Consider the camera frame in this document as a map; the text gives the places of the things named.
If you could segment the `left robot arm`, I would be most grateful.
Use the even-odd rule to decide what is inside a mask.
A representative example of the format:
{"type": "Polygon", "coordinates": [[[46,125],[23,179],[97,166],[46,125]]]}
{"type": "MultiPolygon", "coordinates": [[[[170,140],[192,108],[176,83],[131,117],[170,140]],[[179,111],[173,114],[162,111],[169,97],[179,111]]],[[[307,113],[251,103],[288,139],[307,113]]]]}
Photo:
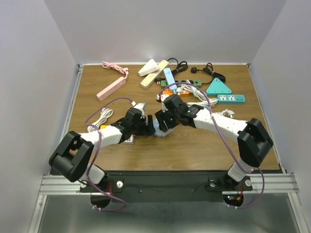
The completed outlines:
{"type": "Polygon", "coordinates": [[[106,146],[121,144],[132,135],[154,133],[153,116],[145,116],[140,109],[131,107],[125,117],[102,130],[81,134],[68,132],[51,155],[49,165],[70,182],[87,181],[90,178],[92,153],[106,146]]]}

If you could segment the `round light blue socket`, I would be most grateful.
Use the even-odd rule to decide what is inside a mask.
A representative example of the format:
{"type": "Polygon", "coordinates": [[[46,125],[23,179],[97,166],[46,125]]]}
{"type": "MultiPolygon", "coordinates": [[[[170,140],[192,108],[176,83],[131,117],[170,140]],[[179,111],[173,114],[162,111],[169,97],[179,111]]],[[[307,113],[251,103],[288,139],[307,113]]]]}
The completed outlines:
{"type": "Polygon", "coordinates": [[[173,129],[168,129],[166,132],[163,132],[159,128],[159,122],[157,119],[153,120],[153,126],[155,129],[154,136],[156,136],[156,137],[166,137],[167,135],[169,135],[173,131],[173,129]]]}

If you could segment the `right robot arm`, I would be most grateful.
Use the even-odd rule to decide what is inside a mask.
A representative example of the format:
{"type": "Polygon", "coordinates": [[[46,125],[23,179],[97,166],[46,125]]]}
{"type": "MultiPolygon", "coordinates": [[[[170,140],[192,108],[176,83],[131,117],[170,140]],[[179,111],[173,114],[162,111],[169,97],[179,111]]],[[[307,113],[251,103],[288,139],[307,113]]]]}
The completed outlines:
{"type": "Polygon", "coordinates": [[[274,145],[258,119],[243,121],[211,113],[202,106],[187,105],[176,94],[157,95],[156,100],[162,105],[162,109],[155,114],[157,129],[162,134],[182,124],[218,133],[223,141],[229,138],[237,143],[240,156],[234,159],[234,164],[224,176],[224,185],[228,189],[238,187],[247,174],[260,167],[274,145]]]}

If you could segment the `white usb power strip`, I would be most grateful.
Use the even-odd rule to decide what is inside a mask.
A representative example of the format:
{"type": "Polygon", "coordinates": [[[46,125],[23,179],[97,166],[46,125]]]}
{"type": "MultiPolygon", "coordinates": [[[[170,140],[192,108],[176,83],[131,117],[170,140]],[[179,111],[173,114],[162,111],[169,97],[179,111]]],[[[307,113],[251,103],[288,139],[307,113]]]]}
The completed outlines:
{"type": "Polygon", "coordinates": [[[129,139],[122,142],[122,144],[125,144],[125,145],[132,145],[133,143],[134,143],[134,136],[133,135],[131,135],[129,139]]]}

